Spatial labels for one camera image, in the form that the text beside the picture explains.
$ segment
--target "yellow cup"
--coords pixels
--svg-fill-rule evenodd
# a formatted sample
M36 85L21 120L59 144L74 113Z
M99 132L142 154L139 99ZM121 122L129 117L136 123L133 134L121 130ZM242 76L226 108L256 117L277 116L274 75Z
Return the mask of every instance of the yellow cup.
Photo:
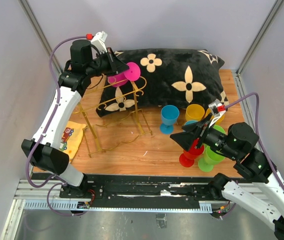
M217 120L215 124L220 124L224 120L224 118L225 114L223 114L222 117L219 120Z
M206 112L205 112L205 115L204 115L203 119L206 118L207 115L208 115L210 112L211 112L211 110L208 108L208 109L206 110ZM217 122L216 122L215 124L220 124L220 123L224 120L224 118L225 118L225 114L223 114L222 117L221 117L219 120L217 120Z
M210 110L210 108L208 108L208 109L206 110L205 115L204 115L203 118L206 118L207 115L208 115L210 112L211 112L211 110Z
M186 121L196 120L201 121L205 114L205 110L201 105L191 104L186 108Z

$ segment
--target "red cup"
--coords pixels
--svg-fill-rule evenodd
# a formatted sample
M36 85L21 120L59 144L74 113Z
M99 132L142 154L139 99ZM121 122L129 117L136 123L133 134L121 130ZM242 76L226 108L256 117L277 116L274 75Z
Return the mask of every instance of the red cup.
M183 153L181 154L179 160L180 160L180 164L186 168L193 166L195 162L194 159L187 158Z
M197 144L198 144L198 139L196 139L194 141L194 143L192 144L192 147L190 148L189 151L183 150L183 154L185 155L186 158L194 160L198 156L203 154L203 152L204 152L204 145L202 145L200 148L195 148Z

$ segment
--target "yellow napkin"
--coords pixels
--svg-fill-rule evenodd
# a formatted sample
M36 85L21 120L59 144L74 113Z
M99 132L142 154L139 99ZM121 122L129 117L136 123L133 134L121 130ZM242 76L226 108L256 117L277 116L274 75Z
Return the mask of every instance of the yellow napkin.
M85 127L86 124L80 124L73 121L68 121L66 125L61 139L60 151L68 154L70 162L74 159L82 142L83 129Z

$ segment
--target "metal floor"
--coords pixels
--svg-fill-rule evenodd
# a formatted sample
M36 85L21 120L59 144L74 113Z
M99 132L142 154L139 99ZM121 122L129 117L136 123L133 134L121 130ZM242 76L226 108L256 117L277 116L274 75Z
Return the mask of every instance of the metal floor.
M25 210L15 240L276 239L261 220L239 206L225 220L207 213L168 213L166 219L165 226L153 212L91 211L63 217L50 210Z

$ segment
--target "white wall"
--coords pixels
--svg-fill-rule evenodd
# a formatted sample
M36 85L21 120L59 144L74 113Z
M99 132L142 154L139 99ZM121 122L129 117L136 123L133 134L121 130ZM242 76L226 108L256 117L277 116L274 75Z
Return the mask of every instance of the white wall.
M0 234L20 178L24 138L52 99L48 56L17 0L0 0Z
M236 69L275 0L29 0L52 46L61 40L109 34L113 50L207 48ZM69 59L69 46L57 54Z
M284 5L242 77L247 93L259 93L261 138L284 177Z

